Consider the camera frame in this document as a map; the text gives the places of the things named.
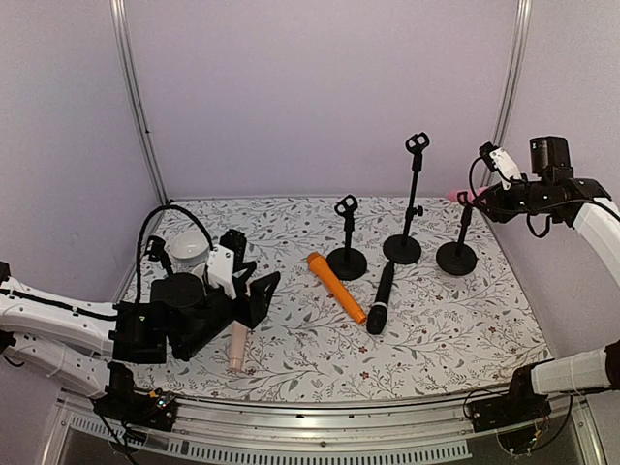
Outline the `pink microphone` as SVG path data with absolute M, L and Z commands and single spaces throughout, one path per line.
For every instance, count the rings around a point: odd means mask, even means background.
M 480 196 L 487 189 L 487 186 L 483 186 L 475 189 L 467 188 L 452 190 L 448 192 L 447 199 L 451 202 L 472 202 L 475 197 Z

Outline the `short black mic stand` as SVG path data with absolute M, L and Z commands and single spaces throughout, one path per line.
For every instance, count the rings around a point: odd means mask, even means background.
M 459 201 L 463 211 L 460 217 L 460 229 L 456 241 L 444 243 L 436 253 L 437 265 L 452 276 L 465 276 L 476 268 L 478 257 L 476 252 L 465 243 L 465 238 L 473 216 L 470 201 Z

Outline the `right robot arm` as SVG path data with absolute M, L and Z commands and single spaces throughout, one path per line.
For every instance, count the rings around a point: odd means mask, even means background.
M 474 195 L 473 206 L 493 223 L 517 216 L 545 217 L 545 229 L 564 224 L 596 254 L 614 281 L 619 280 L 619 208 L 602 184 L 574 175 L 568 141 L 544 136 L 529 140 L 534 180 L 521 172 L 509 152 L 487 142 L 479 158 L 499 182 Z M 619 389 L 619 343 L 574 356 L 530 364 L 511 378 L 509 397 L 542 399 L 549 394 L 587 394 Z

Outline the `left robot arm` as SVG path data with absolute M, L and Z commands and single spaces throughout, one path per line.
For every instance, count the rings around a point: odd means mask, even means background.
M 91 303 L 38 291 L 1 265 L 1 353 L 43 368 L 91 399 L 132 391 L 133 364 L 189 361 L 230 324 L 255 328 L 267 315 L 281 275 L 251 281 L 212 266 L 206 280 L 174 273 L 153 281 L 147 303 Z

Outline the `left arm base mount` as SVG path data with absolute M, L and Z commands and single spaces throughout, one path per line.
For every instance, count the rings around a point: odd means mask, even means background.
M 96 414 L 119 420 L 123 425 L 172 431 L 178 412 L 174 393 L 161 388 L 148 393 L 138 392 L 129 368 L 115 361 L 109 362 L 107 368 L 110 378 L 104 389 L 105 395 L 92 400 Z

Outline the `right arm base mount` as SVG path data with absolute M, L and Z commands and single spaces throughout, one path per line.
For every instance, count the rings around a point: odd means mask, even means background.
M 535 366 L 536 363 L 517 368 L 507 393 L 464 402 L 464 415 L 473 424 L 475 432 L 504 428 L 550 416 L 548 395 L 534 392 L 532 372 Z

